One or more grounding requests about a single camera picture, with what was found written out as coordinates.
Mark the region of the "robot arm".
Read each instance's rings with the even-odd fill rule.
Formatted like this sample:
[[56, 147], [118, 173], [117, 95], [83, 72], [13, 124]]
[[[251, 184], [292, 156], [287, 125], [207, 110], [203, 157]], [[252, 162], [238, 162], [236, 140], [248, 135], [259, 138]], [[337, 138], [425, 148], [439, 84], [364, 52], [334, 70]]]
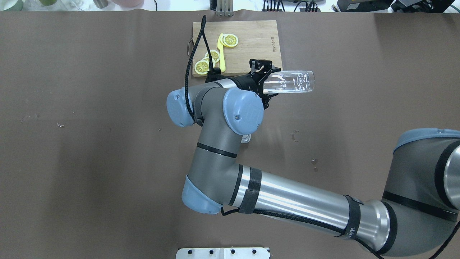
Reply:
[[250, 59], [251, 72], [224, 76], [219, 68], [204, 84], [169, 93], [166, 107], [180, 127], [202, 127], [185, 178], [182, 201], [204, 214], [260, 214], [322, 228], [354, 240], [377, 258], [430, 251], [436, 258], [459, 229], [459, 131], [417, 128], [404, 132], [381, 200], [292, 181], [236, 162], [240, 143], [262, 123], [271, 97], [312, 90], [312, 72], [285, 72], [268, 60]]

